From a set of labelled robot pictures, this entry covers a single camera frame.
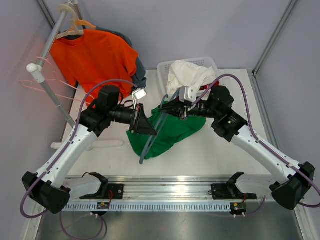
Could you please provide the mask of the green t shirt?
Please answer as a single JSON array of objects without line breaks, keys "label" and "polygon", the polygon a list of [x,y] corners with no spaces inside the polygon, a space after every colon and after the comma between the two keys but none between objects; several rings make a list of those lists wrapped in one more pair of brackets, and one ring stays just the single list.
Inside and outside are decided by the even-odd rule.
[{"label": "green t shirt", "polygon": [[[170,150],[174,146],[174,144],[179,143],[200,131],[205,124],[205,118],[188,117],[187,120],[181,120],[169,115],[162,129],[156,136],[155,141],[152,143],[150,150],[145,156],[145,159],[148,160],[162,155],[163,153]],[[149,136],[134,134],[130,131],[127,131],[126,134],[133,151],[138,156],[140,156],[148,141]]]}]

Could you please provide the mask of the white t shirt red print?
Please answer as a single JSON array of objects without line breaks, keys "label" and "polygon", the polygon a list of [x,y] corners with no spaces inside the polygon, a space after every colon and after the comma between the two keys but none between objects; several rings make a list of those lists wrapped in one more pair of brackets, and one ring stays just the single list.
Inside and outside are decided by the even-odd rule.
[{"label": "white t shirt red print", "polygon": [[212,65],[205,67],[176,60],[169,67],[166,93],[173,95],[178,88],[183,86],[195,87],[199,91],[201,87],[210,85],[218,76],[218,72]]}]

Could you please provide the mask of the orange t shirt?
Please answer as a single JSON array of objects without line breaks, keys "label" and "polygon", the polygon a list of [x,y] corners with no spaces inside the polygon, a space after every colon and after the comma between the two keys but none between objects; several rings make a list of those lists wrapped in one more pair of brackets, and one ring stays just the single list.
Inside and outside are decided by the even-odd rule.
[{"label": "orange t shirt", "polygon": [[104,81],[118,87],[121,98],[131,95],[139,54],[121,37],[86,29],[77,39],[55,40],[50,54],[69,85],[79,83],[90,93],[86,99],[88,105],[98,97]]}]

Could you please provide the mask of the pink wire hanger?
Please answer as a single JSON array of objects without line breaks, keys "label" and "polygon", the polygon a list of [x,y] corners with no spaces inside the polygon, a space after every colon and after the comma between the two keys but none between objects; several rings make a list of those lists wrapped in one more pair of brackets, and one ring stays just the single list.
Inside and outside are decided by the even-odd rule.
[{"label": "pink wire hanger", "polygon": [[[45,82],[50,86],[52,87],[51,83],[53,83],[53,87],[62,87],[62,86],[65,86],[65,87],[68,87],[70,89],[73,89],[73,90],[77,90],[76,87],[74,86],[71,86],[70,84],[68,84],[67,82],[63,81],[63,80],[60,80],[58,78],[58,75],[57,73],[55,72],[54,70],[54,67],[53,65],[51,64],[51,62],[49,60],[47,60],[46,58],[43,58],[43,57],[36,57],[35,58],[35,61],[37,60],[43,60],[45,61],[49,66],[50,66],[50,69],[51,69],[51,72],[52,74],[54,75],[54,78],[53,79],[45,79]],[[43,89],[43,88],[37,88],[35,87],[36,84],[35,82],[37,82],[38,84],[40,84],[40,82],[36,79],[34,80],[20,80],[19,81],[19,84],[22,86],[22,87],[25,87],[25,88],[28,88],[28,89],[32,89],[32,90],[35,90],[35,91],[39,91],[39,92],[42,92],[42,93],[45,93],[46,91]],[[71,97],[68,97],[68,96],[65,96],[65,95],[61,95],[61,94],[57,94],[56,92],[53,92],[58,98],[62,98],[62,99],[68,99],[68,100],[72,100],[72,101],[76,101],[76,102],[81,102],[82,100],[80,99],[76,99],[76,98],[71,98]]]}]

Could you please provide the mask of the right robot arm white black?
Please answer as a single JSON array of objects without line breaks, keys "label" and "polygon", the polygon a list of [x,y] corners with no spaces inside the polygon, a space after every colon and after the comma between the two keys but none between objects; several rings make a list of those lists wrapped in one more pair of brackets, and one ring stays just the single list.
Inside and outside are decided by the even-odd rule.
[{"label": "right robot arm white black", "polygon": [[235,173],[229,179],[227,193],[232,198],[242,194],[272,197],[280,206],[294,210],[311,188],[315,168],[309,162],[299,163],[279,151],[250,129],[247,120],[232,109],[234,98],[225,86],[215,86],[206,100],[191,102],[176,98],[165,103],[160,112],[186,119],[188,117],[211,118],[214,132],[258,161],[271,174],[250,176]]}]

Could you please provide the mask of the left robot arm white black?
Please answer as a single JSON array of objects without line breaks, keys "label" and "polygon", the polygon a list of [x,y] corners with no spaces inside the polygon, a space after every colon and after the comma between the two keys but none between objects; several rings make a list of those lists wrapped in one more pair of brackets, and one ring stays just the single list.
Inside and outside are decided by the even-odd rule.
[{"label": "left robot arm white black", "polygon": [[46,211],[57,214],[71,200],[82,197],[99,200],[108,196],[109,181],[99,173],[91,172],[74,180],[67,180],[66,177],[80,156],[112,122],[129,125],[129,131],[134,134],[158,134],[146,117],[143,104],[133,108],[124,107],[118,103],[119,97],[118,87],[103,86],[98,97],[87,109],[79,111],[72,132],[54,155],[36,173],[28,171],[24,174],[22,183],[26,193],[20,204],[23,216],[29,217],[24,211],[27,198],[44,207]]}]

